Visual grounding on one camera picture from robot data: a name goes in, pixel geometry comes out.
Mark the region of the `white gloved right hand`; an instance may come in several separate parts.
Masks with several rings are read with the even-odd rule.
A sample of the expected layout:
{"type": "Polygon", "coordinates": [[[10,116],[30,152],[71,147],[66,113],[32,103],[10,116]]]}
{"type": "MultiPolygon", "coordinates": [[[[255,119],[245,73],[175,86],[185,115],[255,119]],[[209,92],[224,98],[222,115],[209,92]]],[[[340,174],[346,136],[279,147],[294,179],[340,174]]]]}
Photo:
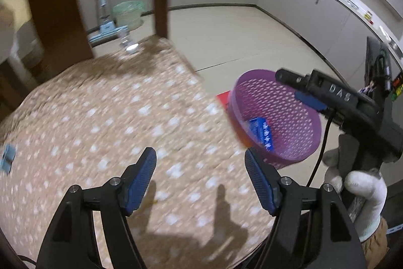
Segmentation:
{"type": "Polygon", "coordinates": [[[324,183],[331,184],[337,193],[348,191],[355,197],[365,199],[365,204],[354,221],[359,240],[365,242],[378,229],[381,223],[381,211],[387,198],[387,186],[381,173],[376,169],[351,171],[342,178],[337,168],[338,149],[325,152],[322,162],[328,167],[324,183]]]}

